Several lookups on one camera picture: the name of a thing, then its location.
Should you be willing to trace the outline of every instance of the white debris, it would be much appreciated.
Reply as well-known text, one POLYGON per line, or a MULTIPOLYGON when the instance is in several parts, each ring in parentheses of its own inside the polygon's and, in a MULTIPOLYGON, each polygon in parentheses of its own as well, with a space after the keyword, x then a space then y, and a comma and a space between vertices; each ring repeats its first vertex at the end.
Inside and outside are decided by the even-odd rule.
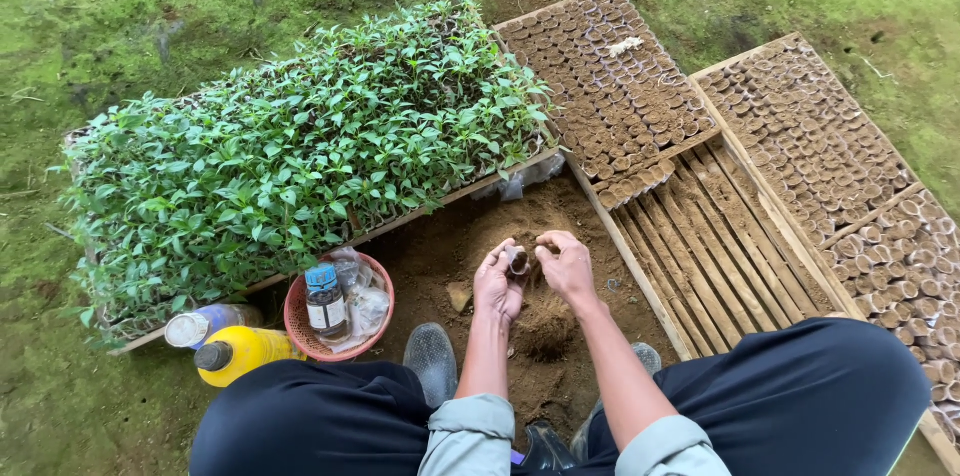
POLYGON ((620 54, 623 54, 627 50, 640 48, 642 44, 643 44, 643 40, 641 38, 628 37, 626 40, 620 41, 617 44, 612 44, 609 48, 609 54, 611 57, 615 58, 620 54))

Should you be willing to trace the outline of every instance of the mossy ground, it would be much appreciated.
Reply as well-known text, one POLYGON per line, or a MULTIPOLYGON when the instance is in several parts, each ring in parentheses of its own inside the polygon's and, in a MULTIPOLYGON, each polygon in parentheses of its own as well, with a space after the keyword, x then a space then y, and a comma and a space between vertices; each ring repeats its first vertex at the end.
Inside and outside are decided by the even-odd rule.
MULTIPOLYGON (((63 132, 151 89, 176 95, 253 66, 318 23, 353 23, 426 0, 0 0, 0 470, 9 474, 182 473, 215 394, 183 352, 91 351, 66 277, 81 255, 43 226, 68 218, 63 132), (34 97, 33 100, 14 94, 34 97)), ((481 0, 487 21, 555 0, 481 0)), ((687 72, 799 30, 960 215, 960 0, 633 0, 687 72), (881 78, 863 58, 883 74, 881 78)), ((932 472, 922 451, 905 468, 932 472)))

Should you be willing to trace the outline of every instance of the black bottle cap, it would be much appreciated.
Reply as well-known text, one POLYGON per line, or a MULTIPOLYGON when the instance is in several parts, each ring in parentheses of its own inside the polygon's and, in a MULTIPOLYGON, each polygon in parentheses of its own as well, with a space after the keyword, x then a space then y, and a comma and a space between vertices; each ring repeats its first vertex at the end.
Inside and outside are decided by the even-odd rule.
POLYGON ((223 341, 213 341, 199 347, 193 363, 204 371, 219 371, 234 359, 234 347, 223 341))

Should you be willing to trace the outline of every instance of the person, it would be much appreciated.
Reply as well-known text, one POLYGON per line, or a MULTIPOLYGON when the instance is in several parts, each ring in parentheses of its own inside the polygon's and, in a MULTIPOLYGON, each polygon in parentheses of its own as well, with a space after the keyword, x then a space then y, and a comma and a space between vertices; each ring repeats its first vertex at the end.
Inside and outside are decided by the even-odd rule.
MULTIPOLYGON (((930 383, 894 335, 843 318, 745 335, 726 354, 659 370, 598 297, 589 250, 567 232, 536 242, 547 283, 580 323, 602 400, 574 437, 577 464, 562 474, 883 476, 930 401, 930 383)), ((476 272, 459 384, 436 324, 414 330, 409 366, 270 363, 210 404, 190 474, 558 473, 510 462, 508 336, 525 283, 507 275, 504 246, 513 244, 476 272)))

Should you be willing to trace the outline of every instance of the plastic bottle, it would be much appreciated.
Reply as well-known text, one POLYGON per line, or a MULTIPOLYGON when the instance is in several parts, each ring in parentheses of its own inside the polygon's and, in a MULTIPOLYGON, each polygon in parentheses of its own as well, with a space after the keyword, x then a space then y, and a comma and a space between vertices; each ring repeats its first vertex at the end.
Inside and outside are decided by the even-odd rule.
POLYGON ((285 332, 246 326, 224 328, 193 356, 199 376, 210 385, 227 387, 246 372, 278 359, 306 359, 285 332))
POLYGON ((319 340, 337 342, 351 334, 347 301, 337 282, 336 267, 320 262, 306 270, 306 310, 319 340))
POLYGON ((252 305, 213 304, 178 314, 167 323, 163 336, 172 346, 197 350, 223 328, 262 325, 263 313, 252 305))

